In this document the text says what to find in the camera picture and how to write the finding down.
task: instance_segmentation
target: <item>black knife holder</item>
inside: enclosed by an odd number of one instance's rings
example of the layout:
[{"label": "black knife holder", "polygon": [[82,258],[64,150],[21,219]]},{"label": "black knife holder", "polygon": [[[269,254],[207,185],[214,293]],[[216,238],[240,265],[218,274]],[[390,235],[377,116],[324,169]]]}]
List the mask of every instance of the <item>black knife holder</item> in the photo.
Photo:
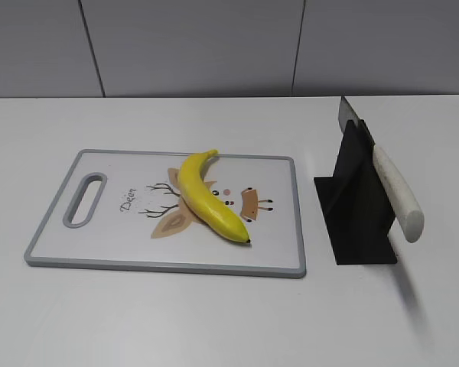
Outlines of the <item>black knife holder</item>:
[{"label": "black knife holder", "polygon": [[337,265],[395,264],[388,240],[395,219],[373,166],[374,141],[363,120],[347,122],[332,177],[315,177]]}]

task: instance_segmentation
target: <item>knife handle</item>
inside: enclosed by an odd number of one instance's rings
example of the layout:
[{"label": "knife handle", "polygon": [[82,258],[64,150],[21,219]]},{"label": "knife handle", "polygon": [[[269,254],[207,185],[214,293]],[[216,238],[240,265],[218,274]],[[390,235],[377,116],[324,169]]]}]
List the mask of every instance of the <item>knife handle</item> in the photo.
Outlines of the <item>knife handle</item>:
[{"label": "knife handle", "polygon": [[378,145],[374,145],[373,148],[373,166],[389,198],[396,218],[398,218],[406,241],[416,242],[422,235],[425,216],[415,195],[413,195],[412,189],[388,155]]}]

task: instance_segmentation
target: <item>yellow banana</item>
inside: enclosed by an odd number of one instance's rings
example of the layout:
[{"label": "yellow banana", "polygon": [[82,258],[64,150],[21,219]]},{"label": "yellow banana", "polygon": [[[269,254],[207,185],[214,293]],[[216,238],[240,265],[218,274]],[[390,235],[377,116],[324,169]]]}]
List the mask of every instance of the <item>yellow banana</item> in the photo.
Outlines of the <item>yellow banana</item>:
[{"label": "yellow banana", "polygon": [[241,219],[204,185],[200,172],[217,150],[190,155],[178,173],[178,186],[189,208],[214,231],[235,242],[250,242]]}]

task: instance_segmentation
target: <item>kitchen knife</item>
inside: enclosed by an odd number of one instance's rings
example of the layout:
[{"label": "kitchen knife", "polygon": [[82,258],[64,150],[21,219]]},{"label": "kitchen knife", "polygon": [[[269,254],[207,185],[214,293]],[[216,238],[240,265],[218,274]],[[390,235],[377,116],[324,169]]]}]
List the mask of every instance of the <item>kitchen knife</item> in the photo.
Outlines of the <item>kitchen knife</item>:
[{"label": "kitchen knife", "polygon": [[[345,131],[345,126],[349,120],[352,120],[356,127],[359,128],[359,116],[347,99],[342,97],[340,108],[338,109],[338,123],[342,133]],[[381,180],[406,241],[416,242],[422,235],[425,224],[425,216],[422,209],[415,195],[413,195],[412,189],[399,173],[398,168],[396,168],[384,150],[375,144],[370,134],[369,139],[373,144],[373,166]]]}]

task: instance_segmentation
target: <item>cutting board handle hole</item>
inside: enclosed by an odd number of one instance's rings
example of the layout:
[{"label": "cutting board handle hole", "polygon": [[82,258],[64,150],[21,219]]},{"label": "cutting board handle hole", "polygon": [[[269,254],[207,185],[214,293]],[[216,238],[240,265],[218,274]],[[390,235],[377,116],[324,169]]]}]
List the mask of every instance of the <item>cutting board handle hole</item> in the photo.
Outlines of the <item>cutting board handle hole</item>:
[{"label": "cutting board handle hole", "polygon": [[87,174],[80,181],[63,217],[63,224],[66,227],[79,228],[92,219],[106,181],[107,176],[99,172]]}]

